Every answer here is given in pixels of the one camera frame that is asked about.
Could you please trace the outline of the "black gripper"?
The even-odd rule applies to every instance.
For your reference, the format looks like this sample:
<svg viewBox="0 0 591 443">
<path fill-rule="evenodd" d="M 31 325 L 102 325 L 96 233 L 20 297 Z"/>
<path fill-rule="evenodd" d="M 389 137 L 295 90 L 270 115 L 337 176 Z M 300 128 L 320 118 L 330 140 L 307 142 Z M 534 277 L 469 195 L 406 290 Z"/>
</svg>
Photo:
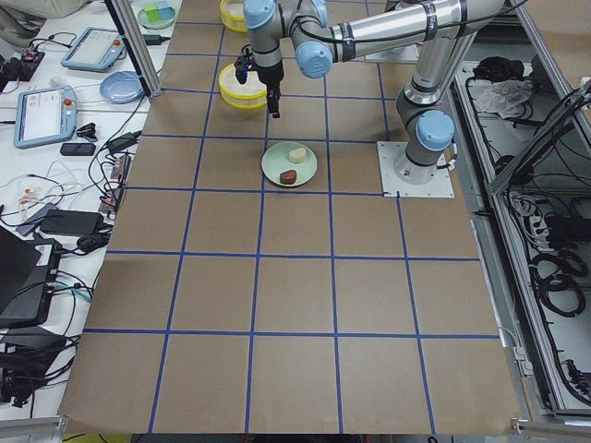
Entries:
<svg viewBox="0 0 591 443">
<path fill-rule="evenodd" d="M 278 62 L 274 66 L 258 67 L 259 81 L 267 88 L 267 107 L 272 118 L 279 118 L 281 82 L 283 80 L 283 63 Z"/>
</svg>

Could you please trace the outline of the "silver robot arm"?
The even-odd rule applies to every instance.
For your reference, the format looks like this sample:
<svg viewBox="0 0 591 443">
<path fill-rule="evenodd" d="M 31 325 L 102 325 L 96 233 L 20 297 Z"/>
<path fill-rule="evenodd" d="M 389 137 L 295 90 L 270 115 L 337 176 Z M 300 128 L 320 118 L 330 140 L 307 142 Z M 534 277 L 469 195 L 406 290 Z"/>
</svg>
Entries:
<svg viewBox="0 0 591 443">
<path fill-rule="evenodd" d="M 236 59 L 235 76 L 245 83 L 248 72 L 257 72 L 267 88 L 269 114 L 277 118 L 284 76 L 281 40 L 292 42 L 307 78 L 324 77 L 336 63 L 417 44 L 415 72 L 399 94 L 397 111 L 408 136 L 406 159 L 428 168 L 451 141 L 435 144 L 424 117 L 448 89 L 473 34 L 502 7 L 501 1 L 398 1 L 382 14 L 331 26 L 322 1 L 246 1 L 249 44 Z"/>
</svg>

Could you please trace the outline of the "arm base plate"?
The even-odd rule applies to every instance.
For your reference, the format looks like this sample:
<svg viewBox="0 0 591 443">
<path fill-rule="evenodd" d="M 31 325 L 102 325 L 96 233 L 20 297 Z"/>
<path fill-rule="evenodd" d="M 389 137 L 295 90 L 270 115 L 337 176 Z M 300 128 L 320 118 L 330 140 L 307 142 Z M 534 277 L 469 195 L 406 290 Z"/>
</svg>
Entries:
<svg viewBox="0 0 591 443">
<path fill-rule="evenodd" d="M 377 143 L 382 194 L 387 198 L 454 198 L 451 173 L 442 152 L 435 165 L 416 166 L 406 142 Z"/>
</svg>

